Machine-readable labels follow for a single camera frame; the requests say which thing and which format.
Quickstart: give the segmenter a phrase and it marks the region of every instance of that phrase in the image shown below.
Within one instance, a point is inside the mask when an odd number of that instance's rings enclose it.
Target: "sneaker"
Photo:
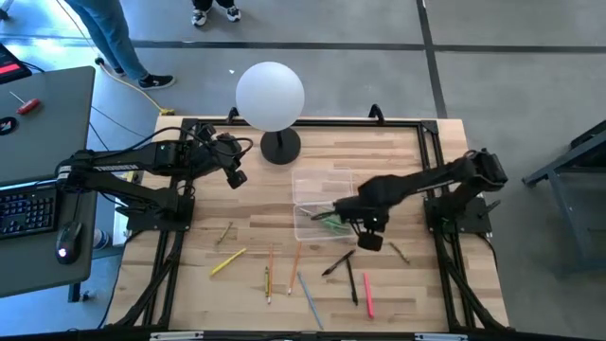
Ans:
[[[126,72],[124,72],[124,69],[121,67],[117,67],[114,69],[114,73],[116,74],[116,76],[118,77],[124,77],[126,76]]]
[[[143,90],[164,89],[175,82],[173,76],[154,76],[149,75],[143,80],[139,80],[139,87]]]
[[[242,13],[239,8],[232,6],[227,9],[227,19],[232,22],[238,22],[242,18]]]
[[[206,14],[208,11],[195,9],[193,11],[193,15],[191,16],[191,24],[196,27],[202,27],[206,24]]]

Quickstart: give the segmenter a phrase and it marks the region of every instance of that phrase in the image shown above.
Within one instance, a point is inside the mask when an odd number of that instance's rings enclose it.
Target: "clear plastic container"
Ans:
[[[329,241],[355,236],[349,224],[341,224],[337,216],[313,221],[312,215],[330,211],[332,203],[353,195],[350,169],[294,170],[294,236],[300,242]]]

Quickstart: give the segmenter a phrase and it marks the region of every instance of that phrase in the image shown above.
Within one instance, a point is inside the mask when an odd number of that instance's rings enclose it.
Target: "white globe lamp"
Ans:
[[[236,105],[242,118],[265,134],[261,152],[269,162],[285,165],[301,151],[301,139],[290,128],[305,103],[305,90],[288,66],[275,62],[253,65],[236,87]]]

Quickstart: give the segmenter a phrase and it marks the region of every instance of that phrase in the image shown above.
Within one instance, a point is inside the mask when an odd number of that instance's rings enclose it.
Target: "red pencil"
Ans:
[[[370,294],[370,282],[368,274],[364,273],[364,286],[366,288],[366,306],[368,307],[368,317],[375,318],[375,311],[372,308],[372,295]]]

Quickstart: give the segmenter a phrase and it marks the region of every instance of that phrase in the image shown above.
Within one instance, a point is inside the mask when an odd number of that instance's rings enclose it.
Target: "wooden tabletop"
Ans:
[[[156,130],[181,126],[182,117],[160,117]],[[463,155],[467,141],[459,119],[437,121],[444,159]],[[231,189],[222,171],[195,182],[196,207],[186,234],[170,328],[174,330],[318,330],[303,289],[295,282],[287,296],[297,240],[294,237],[292,171],[294,169],[350,168],[354,188],[378,174],[405,175],[421,170],[417,133],[408,128],[297,127],[301,154],[290,165],[276,166],[262,158],[262,136],[250,127],[220,126],[220,132],[250,137],[255,147],[241,160],[248,181]],[[178,138],[167,132],[159,139]],[[143,185],[162,188],[169,178],[146,174]],[[348,271],[340,265],[331,275],[322,272],[355,240],[303,242],[298,270],[306,280],[323,321],[333,332],[446,331],[446,314],[432,236],[427,232],[422,196],[413,195],[390,211],[385,241],[394,242],[411,261],[408,265],[388,246],[380,252],[358,248],[351,257],[360,305],[351,301]],[[219,246],[215,241],[233,226]],[[158,232],[144,232],[124,252],[108,322],[115,322],[135,303],[152,273]],[[265,298],[264,269],[274,246],[274,290],[271,305]],[[210,271],[243,247],[248,250],[214,277]],[[480,300],[507,325],[497,271],[484,241],[462,235],[468,281]],[[375,318],[365,306],[363,273],[368,273]],[[159,295],[155,315],[161,311]],[[464,321],[460,294],[454,289],[457,316]]]

